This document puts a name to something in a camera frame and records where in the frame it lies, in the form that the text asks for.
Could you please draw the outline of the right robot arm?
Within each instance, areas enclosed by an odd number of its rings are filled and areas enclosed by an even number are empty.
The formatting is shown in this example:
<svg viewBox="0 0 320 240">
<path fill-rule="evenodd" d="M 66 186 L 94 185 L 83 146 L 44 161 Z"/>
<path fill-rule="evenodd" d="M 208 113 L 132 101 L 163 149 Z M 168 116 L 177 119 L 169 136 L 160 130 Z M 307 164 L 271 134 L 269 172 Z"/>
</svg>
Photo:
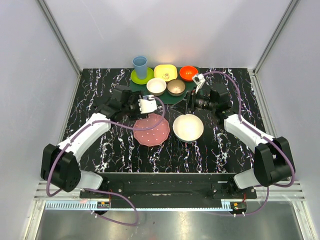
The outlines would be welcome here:
<svg viewBox="0 0 320 240">
<path fill-rule="evenodd" d="M 224 86 L 218 85 L 209 92 L 187 91 L 172 107 L 185 115 L 195 110 L 211 112 L 216 125 L 237 137 L 253 152 L 253 168 L 237 173 L 227 185 L 230 197 L 239 198 L 249 187 L 278 186 L 280 181 L 294 177 L 296 170 L 288 140 L 266 134 L 236 113 Z"/>
</svg>

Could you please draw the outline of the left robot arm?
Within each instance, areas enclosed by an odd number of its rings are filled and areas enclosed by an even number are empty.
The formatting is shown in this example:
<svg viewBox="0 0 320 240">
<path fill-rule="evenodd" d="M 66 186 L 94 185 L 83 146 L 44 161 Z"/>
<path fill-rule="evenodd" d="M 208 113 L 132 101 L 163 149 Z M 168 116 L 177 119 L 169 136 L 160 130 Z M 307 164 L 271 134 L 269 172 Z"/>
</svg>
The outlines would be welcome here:
<svg viewBox="0 0 320 240">
<path fill-rule="evenodd" d="M 75 133 L 58 145 L 48 144 L 44 148 L 40 177 L 60 191 L 90 189 L 95 197 L 103 198 L 108 193 L 107 184 L 98 173 L 80 169 L 81 157 L 98 138 L 119 126 L 124 117 L 147 118 L 157 109 L 157 103 L 153 95 L 117 85 L 111 96 L 99 97 L 93 107 L 94 113 Z"/>
</svg>

